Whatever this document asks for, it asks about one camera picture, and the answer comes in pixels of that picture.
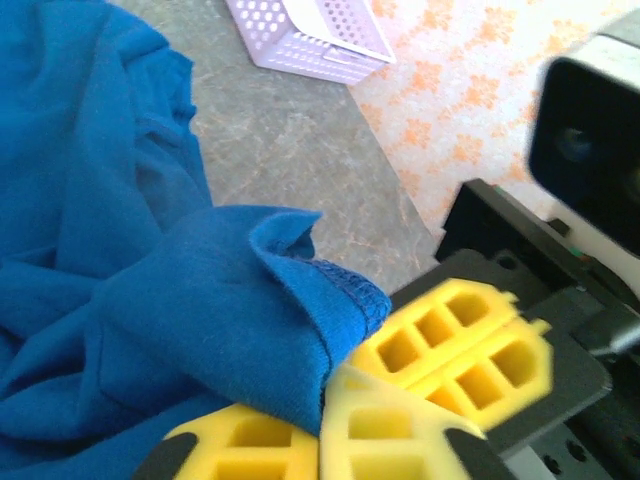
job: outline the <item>orange floral pattern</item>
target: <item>orange floral pattern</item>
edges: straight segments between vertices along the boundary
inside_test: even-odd
[[[426,225],[439,237],[459,184],[475,177],[544,214],[551,198],[526,166],[542,70],[630,2],[372,5],[398,62],[351,92]]]

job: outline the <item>white plastic basket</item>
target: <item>white plastic basket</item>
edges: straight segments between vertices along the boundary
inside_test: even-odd
[[[259,67],[354,85],[395,56],[368,0],[226,0]]]

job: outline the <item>perforated basket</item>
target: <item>perforated basket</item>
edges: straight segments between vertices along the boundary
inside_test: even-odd
[[[395,62],[368,0],[227,0],[254,63],[354,85]]]

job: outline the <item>blue cloth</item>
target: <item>blue cloth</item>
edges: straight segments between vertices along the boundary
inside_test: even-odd
[[[98,1],[0,2],[0,480],[128,478],[242,402],[317,434],[389,312],[319,215],[214,207],[191,63]]]

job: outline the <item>gray marble surface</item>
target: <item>gray marble surface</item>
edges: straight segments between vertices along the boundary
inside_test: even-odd
[[[318,255],[391,293],[434,241],[343,85],[258,69],[224,0],[117,0],[195,62],[193,125],[217,204],[321,210]]]

